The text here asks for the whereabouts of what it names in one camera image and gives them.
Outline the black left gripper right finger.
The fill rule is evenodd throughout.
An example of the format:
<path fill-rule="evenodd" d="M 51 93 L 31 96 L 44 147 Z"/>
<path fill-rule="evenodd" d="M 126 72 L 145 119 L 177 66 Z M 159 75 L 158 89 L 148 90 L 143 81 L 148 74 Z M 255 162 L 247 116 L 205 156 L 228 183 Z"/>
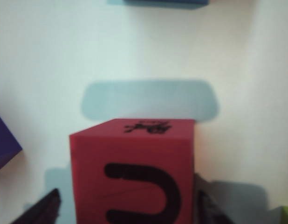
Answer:
<path fill-rule="evenodd" d="M 208 183 L 198 173 L 194 174 L 194 218 L 196 224 L 234 224 L 206 191 Z"/>

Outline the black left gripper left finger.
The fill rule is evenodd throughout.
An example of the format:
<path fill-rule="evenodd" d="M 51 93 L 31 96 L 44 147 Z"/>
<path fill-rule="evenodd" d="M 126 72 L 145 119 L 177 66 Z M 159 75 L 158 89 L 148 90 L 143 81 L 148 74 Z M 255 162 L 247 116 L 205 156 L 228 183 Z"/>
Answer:
<path fill-rule="evenodd" d="M 60 192 L 55 188 L 14 220 L 12 224 L 55 224 L 60 206 Z"/>

